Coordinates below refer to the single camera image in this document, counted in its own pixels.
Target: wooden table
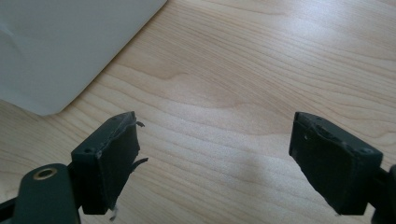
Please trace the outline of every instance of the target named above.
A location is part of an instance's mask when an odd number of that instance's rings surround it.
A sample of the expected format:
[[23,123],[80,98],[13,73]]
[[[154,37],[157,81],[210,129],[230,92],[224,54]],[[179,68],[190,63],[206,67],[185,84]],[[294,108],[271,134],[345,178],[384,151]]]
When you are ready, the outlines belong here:
[[314,191],[290,132],[317,114],[396,163],[396,3],[170,0],[63,112],[0,103],[0,201],[131,110],[149,162],[114,223],[370,223],[372,207],[339,217]]

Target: light wood tabletop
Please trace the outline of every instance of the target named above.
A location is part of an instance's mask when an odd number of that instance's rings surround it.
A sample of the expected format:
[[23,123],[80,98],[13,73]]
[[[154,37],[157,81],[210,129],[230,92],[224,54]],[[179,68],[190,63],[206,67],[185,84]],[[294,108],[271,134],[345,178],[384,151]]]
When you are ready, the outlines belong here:
[[340,217],[326,204],[290,133],[296,111],[316,114],[396,163],[396,2],[169,0],[63,112],[0,102],[0,201],[126,111],[149,161],[114,223],[370,223],[370,205]]

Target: metal ring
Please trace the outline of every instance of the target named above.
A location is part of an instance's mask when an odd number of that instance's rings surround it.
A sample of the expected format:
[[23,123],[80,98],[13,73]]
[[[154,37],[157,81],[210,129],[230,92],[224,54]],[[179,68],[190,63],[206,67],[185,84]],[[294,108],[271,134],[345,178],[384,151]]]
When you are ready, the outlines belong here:
[[40,171],[37,171],[35,173],[35,175],[33,175],[33,179],[35,179],[35,180],[44,180],[44,179],[52,177],[53,175],[56,175],[56,173],[58,173],[58,170],[55,169],[55,168],[52,168],[52,167],[45,168],[45,169],[42,169]]

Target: white object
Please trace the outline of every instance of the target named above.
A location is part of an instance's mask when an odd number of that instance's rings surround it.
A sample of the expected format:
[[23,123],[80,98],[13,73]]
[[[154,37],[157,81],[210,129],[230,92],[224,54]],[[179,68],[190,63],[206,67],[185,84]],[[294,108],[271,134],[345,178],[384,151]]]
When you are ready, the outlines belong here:
[[1,0],[0,99],[61,111],[165,2]]

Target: wood grain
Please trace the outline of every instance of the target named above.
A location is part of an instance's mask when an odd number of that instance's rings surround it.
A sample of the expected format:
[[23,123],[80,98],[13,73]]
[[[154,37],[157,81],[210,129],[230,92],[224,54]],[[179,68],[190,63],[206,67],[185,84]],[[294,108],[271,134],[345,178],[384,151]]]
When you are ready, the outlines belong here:
[[[329,119],[396,163],[393,1],[170,0],[63,112],[0,103],[0,201],[133,110],[141,157],[115,223],[370,223],[338,217],[288,155],[292,118]],[[108,223],[82,216],[84,223]]]

